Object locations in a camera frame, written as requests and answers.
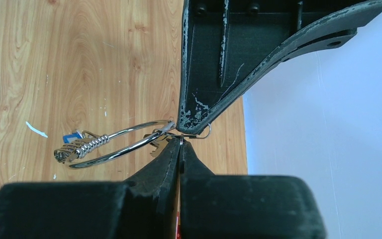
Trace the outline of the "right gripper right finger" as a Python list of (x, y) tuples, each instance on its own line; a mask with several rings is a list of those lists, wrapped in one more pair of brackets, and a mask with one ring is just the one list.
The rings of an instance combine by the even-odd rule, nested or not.
[(183, 141), (179, 152), (180, 174), (214, 175), (214, 173), (198, 158), (192, 144)]

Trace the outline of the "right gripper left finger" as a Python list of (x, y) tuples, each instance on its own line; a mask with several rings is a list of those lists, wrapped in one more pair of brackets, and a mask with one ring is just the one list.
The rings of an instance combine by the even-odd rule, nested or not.
[(122, 239), (176, 238), (180, 140), (127, 178), (118, 234)]

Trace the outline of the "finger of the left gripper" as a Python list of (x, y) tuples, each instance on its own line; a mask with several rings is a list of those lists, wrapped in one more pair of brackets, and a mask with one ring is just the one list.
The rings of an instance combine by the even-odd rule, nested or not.
[(344, 45), (382, 0), (186, 0), (177, 130), (200, 134), (268, 72)]

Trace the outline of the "black head silver key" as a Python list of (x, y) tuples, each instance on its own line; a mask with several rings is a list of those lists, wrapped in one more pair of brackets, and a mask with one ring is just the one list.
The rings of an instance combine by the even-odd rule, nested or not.
[(155, 147), (155, 150), (150, 152), (150, 155), (154, 158), (160, 155), (164, 148), (168, 145), (169, 141), (173, 138), (181, 138), (183, 134), (166, 133), (163, 136), (158, 137), (156, 140), (150, 143), (151, 146)]

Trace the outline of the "blue key tag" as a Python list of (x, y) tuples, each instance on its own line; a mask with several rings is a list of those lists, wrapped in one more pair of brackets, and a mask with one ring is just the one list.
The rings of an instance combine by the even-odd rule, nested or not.
[(72, 131), (70, 134), (64, 135), (62, 137), (63, 142), (65, 144), (71, 143), (72, 141), (75, 141), (77, 139), (82, 139), (82, 138), (83, 138), (82, 133), (79, 130), (77, 130), (77, 129)]

